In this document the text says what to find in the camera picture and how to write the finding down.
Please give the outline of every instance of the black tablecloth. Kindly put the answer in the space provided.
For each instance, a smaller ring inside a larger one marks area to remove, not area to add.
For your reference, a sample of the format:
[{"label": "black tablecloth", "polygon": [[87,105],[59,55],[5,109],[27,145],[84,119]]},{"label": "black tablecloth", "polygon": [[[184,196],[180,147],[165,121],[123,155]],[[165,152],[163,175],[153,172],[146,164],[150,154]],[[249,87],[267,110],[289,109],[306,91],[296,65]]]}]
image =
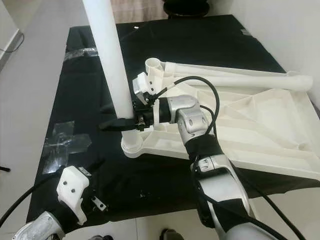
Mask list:
[{"label": "black tablecloth", "polygon": [[[145,70],[144,62],[150,57],[164,62],[284,73],[258,40],[244,35],[242,29],[232,15],[117,24],[129,80]],[[94,46],[88,26],[70,29],[66,52]],[[120,132],[98,131],[99,123],[115,118],[114,114],[99,113],[100,107],[110,101],[99,57],[82,56],[64,62],[46,137],[52,136],[56,123],[75,121],[74,134],[89,134],[92,144],[87,152],[70,154],[68,164],[91,168],[97,161],[104,161],[93,172],[92,186],[108,205],[108,212],[89,214],[85,226],[195,208],[188,160],[150,154],[130,159],[121,149]],[[45,160],[40,160],[36,182],[45,177]],[[241,171],[267,194],[319,187],[313,179]],[[32,194],[28,221],[60,206],[57,182],[53,179]],[[258,196],[244,186],[250,198]],[[78,227],[71,222],[65,231]]]}]

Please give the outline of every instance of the table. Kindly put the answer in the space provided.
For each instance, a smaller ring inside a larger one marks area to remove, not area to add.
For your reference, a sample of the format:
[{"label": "table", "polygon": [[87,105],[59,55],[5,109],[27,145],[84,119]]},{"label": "table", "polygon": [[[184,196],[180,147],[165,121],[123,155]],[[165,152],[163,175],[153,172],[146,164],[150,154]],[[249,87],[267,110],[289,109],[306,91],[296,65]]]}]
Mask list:
[{"label": "table", "polygon": [[[232,15],[117,24],[130,88],[130,80],[145,70],[144,62],[150,57],[164,62],[284,73],[259,41],[244,35],[243,29]],[[66,52],[94,46],[88,26],[70,29]],[[87,152],[70,154],[68,164],[92,169],[94,163],[102,161],[91,172],[92,186],[96,196],[108,205],[106,214],[91,212],[84,227],[195,208],[188,160],[150,154],[130,159],[121,149],[120,132],[98,131],[99,123],[115,118],[114,114],[102,115],[99,111],[110,102],[98,56],[76,57],[63,63],[46,137],[51,137],[56,123],[68,121],[75,122],[73,134],[89,134],[92,144]],[[45,157],[40,159],[35,182],[45,178],[45,161]],[[313,179],[241,171],[266,194],[320,186]],[[57,183],[58,179],[52,179],[32,194],[27,221],[61,207]],[[247,185],[244,187],[250,198],[259,196]],[[80,227],[67,217],[59,220],[66,233]]]}]

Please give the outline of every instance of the white pipe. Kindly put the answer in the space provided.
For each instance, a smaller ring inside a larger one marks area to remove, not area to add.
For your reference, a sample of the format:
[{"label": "white pipe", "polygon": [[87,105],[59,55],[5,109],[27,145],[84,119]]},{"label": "white pipe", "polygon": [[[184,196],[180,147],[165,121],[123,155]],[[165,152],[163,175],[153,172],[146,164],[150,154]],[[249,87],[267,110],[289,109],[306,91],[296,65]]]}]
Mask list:
[{"label": "white pipe", "polygon": [[[188,74],[176,73],[175,79],[181,79]],[[217,87],[249,87],[249,88],[268,88],[268,89],[288,89],[296,92],[307,92],[313,85],[313,78],[307,75],[296,76],[205,76],[198,75],[209,80]],[[189,85],[201,86],[205,83],[199,80],[186,81]]]},{"label": "white pipe", "polygon": [[[83,0],[93,38],[118,118],[133,118],[134,110],[110,0]],[[142,138],[136,130],[122,132],[124,153],[138,151]]]}]

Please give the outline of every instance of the white mounting plate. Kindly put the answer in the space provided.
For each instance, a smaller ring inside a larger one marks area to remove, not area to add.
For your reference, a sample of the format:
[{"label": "white mounting plate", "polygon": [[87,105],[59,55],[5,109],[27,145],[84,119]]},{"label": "white mounting plate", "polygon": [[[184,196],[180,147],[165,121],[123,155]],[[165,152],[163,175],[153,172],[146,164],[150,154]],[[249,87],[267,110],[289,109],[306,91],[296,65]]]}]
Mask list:
[{"label": "white mounting plate", "polygon": [[[162,69],[148,68],[148,80],[156,92],[175,80]],[[237,167],[320,180],[320,121],[306,92],[241,87],[217,90],[218,140]],[[185,94],[201,105],[216,107],[213,93],[205,86],[180,83],[162,97]],[[204,113],[211,120],[209,113]],[[148,153],[188,159],[176,124],[160,123],[140,135],[142,149],[132,157]]]}]

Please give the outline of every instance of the wall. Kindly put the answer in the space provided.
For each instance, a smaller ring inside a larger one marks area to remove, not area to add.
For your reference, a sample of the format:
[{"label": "wall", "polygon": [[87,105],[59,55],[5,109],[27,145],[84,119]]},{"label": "wall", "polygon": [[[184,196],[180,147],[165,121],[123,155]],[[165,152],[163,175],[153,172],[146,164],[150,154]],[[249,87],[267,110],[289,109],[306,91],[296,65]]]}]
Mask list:
[{"label": "wall", "polygon": [[7,49],[18,28],[0,0],[0,49]]},{"label": "wall", "polygon": [[320,0],[209,0],[216,15],[233,14],[286,71],[314,77],[320,108]]}]

